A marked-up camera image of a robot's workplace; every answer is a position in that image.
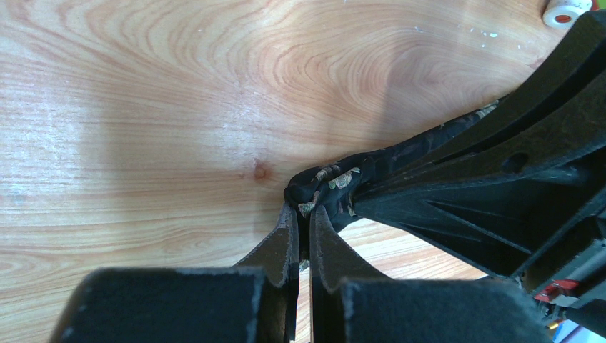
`red part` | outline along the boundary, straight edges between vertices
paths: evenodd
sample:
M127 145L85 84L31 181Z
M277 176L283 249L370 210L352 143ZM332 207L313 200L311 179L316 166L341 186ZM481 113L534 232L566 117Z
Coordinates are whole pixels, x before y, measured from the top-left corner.
M553 280L549 286L545 287L539 294L535 295L536 300L542 302L552 301L560 291L570 292L579 285L578 281L571 279Z

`wooden surface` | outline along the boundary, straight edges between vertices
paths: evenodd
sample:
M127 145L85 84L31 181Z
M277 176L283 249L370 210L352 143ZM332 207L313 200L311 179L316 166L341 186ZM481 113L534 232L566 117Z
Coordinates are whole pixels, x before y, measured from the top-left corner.
M543 6L0 1L0 342L45 341L98 267L235 263L290 176L524 81L563 34ZM379 224L343 235L393 277L482 275Z

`patterned fabric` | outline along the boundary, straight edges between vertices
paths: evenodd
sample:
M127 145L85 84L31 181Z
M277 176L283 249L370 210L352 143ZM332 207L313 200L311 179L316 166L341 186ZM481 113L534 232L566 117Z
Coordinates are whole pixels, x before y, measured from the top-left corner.
M334 229L343 230L360 219L354 212L352 195L361 184L378 181L442 146L489 114L500 101L502 99L394 146L351 155L328 166L298 173L284 190L284 198L299 210L299 229L309 227L309 215L321 204L326 207ZM303 245L308 236L308 232L301 231L299 240Z

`screw hole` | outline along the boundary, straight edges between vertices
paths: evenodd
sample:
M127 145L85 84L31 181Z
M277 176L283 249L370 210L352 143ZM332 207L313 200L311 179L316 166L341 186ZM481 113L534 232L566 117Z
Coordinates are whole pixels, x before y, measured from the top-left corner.
M517 154L513 154L503 162L501 166L501 170L505 173L517 174L522 171L522 168L528 162L528 154L523 152L518 152Z

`wood grain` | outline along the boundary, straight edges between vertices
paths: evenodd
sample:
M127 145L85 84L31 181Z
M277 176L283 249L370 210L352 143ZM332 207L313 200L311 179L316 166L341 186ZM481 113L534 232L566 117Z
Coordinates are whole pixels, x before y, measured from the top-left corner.
M563 35L543 6L0 1L0 341L48 339L98 267L235 263L290 176L525 80ZM379 224L343 235L393 277L482 275Z

